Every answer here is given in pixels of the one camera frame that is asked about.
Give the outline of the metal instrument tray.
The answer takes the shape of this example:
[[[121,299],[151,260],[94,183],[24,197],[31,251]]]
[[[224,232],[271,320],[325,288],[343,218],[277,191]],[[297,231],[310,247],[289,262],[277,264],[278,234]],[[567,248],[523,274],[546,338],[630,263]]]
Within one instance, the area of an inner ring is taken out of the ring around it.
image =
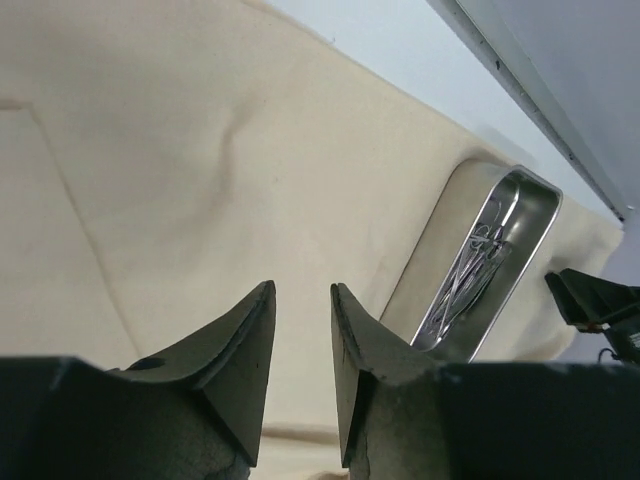
[[[449,177],[381,323],[437,360],[471,361],[562,200],[560,189],[523,166],[462,162]]]

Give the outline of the beige cloth wrap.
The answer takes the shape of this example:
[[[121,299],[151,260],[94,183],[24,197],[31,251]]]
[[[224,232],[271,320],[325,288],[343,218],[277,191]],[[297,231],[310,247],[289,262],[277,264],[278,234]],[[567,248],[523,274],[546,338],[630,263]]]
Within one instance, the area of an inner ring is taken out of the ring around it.
[[[1,5],[1,350],[102,366],[277,287],[261,479],[339,479],[329,286],[380,313],[479,138],[259,1]]]

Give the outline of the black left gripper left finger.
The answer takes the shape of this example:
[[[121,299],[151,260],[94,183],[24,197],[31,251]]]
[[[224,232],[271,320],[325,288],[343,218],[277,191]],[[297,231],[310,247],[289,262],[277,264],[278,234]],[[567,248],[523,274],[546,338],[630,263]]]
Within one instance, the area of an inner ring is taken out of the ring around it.
[[[1,361],[5,479],[246,479],[258,459],[276,289],[126,369]]]

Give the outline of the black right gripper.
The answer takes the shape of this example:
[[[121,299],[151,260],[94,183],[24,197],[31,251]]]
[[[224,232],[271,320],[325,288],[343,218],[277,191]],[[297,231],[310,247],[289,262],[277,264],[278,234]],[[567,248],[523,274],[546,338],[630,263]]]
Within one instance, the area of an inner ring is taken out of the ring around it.
[[[603,334],[613,358],[639,362],[639,287],[566,268],[544,276],[556,307],[581,333]]]

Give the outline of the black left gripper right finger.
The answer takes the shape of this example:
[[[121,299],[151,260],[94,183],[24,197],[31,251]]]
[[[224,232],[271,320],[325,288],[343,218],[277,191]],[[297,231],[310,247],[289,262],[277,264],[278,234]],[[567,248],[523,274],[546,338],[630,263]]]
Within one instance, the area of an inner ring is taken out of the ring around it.
[[[353,479],[635,479],[639,371],[445,363],[331,295],[341,463]]]

